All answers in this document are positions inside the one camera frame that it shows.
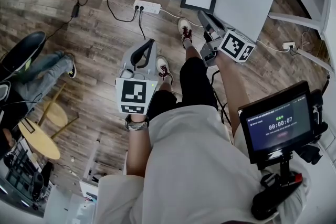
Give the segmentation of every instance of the red clip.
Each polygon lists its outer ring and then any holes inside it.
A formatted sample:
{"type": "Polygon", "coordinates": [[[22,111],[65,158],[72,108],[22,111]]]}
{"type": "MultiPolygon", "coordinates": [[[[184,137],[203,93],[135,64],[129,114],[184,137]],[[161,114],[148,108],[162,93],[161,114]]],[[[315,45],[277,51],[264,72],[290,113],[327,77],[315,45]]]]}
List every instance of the red clip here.
{"type": "Polygon", "coordinates": [[[303,181],[302,174],[296,174],[295,175],[295,183],[299,183],[303,181]]]}

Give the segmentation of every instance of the wall outlet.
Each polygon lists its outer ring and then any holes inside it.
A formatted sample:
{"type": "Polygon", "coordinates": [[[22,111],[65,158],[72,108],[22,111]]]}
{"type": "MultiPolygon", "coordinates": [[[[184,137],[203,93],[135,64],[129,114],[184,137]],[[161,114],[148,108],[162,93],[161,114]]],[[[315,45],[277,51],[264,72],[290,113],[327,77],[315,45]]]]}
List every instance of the wall outlet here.
{"type": "Polygon", "coordinates": [[[284,42],[284,43],[282,43],[282,47],[285,50],[289,50],[290,47],[292,47],[294,49],[295,48],[295,42],[284,42]]]}
{"type": "Polygon", "coordinates": [[[159,14],[161,9],[161,5],[158,3],[147,2],[142,0],[136,0],[134,2],[133,9],[135,9],[135,6],[144,7],[142,12],[155,13],[155,14],[159,14]]]}

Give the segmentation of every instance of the white shirt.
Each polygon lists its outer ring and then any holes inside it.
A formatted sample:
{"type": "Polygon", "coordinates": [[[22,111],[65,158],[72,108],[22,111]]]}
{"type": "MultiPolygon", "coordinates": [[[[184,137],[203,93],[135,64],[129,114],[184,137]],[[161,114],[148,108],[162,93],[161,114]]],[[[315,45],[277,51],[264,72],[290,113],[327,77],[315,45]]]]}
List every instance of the white shirt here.
{"type": "MultiPolygon", "coordinates": [[[[97,224],[266,222],[250,212],[262,175],[250,164],[241,126],[233,146],[216,109],[196,105],[160,114],[149,133],[153,149],[145,179],[99,180],[97,224]]],[[[307,171],[295,160],[290,165],[305,180],[278,208],[275,222],[286,224],[295,223],[308,192],[307,171]]]]}

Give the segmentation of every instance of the black shorts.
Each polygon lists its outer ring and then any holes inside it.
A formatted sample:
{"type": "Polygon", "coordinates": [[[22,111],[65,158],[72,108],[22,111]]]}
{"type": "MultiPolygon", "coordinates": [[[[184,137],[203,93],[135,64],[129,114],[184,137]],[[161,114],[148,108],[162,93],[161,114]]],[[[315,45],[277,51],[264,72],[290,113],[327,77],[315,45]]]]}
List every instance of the black shorts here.
{"type": "Polygon", "coordinates": [[[171,92],[157,91],[147,111],[149,120],[163,112],[189,105],[210,105],[218,110],[206,70],[202,59],[196,57],[188,59],[180,71],[182,102],[176,103],[177,99],[171,92]]]}

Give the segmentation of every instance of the white cable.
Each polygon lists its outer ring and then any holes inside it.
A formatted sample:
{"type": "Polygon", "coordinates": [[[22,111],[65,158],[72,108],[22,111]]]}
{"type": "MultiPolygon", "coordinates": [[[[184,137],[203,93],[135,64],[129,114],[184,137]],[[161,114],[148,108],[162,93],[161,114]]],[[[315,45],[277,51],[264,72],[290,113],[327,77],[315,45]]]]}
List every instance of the white cable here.
{"type": "Polygon", "coordinates": [[[309,32],[309,29],[310,29],[310,28],[308,28],[308,30],[307,30],[306,32],[303,32],[303,33],[302,33],[302,36],[301,36],[302,49],[304,48],[305,45],[310,44],[310,42],[308,42],[308,41],[303,42],[303,36],[304,36],[306,33],[309,32]]]}
{"type": "MultiPolygon", "coordinates": [[[[162,10],[163,12],[166,12],[166,13],[168,13],[169,15],[171,15],[171,16],[173,16],[173,17],[177,18],[177,19],[182,19],[181,17],[175,16],[175,15],[171,14],[170,12],[168,12],[168,11],[166,11],[166,10],[164,10],[164,9],[160,9],[160,10],[162,10]]],[[[203,27],[202,25],[197,25],[197,24],[194,24],[194,23],[193,23],[193,22],[191,22],[191,21],[189,21],[189,23],[191,23],[191,24],[192,24],[192,25],[194,25],[194,26],[203,27]]]]}
{"type": "Polygon", "coordinates": [[[263,44],[266,48],[269,48],[269,49],[272,49],[272,50],[275,50],[275,51],[277,51],[277,52],[289,52],[289,50],[290,49],[288,49],[288,50],[276,50],[276,49],[273,49],[273,48],[271,48],[271,47],[269,47],[269,46],[267,46],[267,45],[265,45],[264,43],[262,43],[260,40],[257,40],[258,42],[260,42],[261,44],[263,44]]]}

